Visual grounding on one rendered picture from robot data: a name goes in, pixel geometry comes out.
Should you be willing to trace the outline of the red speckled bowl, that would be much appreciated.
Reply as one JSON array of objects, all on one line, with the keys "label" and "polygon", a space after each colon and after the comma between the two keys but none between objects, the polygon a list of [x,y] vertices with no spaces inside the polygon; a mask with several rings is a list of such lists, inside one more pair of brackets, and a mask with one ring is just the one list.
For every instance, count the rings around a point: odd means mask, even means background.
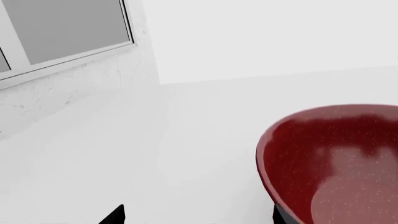
[{"label": "red speckled bowl", "polygon": [[273,203],[301,224],[398,224],[398,106],[288,115],[261,136],[256,167]]}]

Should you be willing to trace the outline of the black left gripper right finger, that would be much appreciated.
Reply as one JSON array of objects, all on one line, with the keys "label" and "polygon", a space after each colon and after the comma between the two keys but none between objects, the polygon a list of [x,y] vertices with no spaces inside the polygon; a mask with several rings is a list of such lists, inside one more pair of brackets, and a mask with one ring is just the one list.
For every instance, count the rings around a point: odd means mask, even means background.
[{"label": "black left gripper right finger", "polygon": [[301,224],[290,210],[286,210],[279,204],[274,205],[272,220],[273,224]]}]

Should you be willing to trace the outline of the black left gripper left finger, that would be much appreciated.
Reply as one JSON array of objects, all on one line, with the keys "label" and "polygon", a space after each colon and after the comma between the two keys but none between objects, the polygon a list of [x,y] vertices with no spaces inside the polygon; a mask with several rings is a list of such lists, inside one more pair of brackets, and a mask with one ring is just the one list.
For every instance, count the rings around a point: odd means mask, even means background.
[{"label": "black left gripper left finger", "polygon": [[124,205],[119,205],[98,224],[124,224],[124,222],[125,222]]}]

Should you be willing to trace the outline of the white framed window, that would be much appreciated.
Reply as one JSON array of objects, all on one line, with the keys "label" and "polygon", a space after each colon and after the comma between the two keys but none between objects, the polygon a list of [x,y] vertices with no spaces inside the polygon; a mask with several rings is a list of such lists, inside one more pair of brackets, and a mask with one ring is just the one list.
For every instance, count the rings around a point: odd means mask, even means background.
[{"label": "white framed window", "polygon": [[136,46],[128,0],[0,0],[0,90]]}]

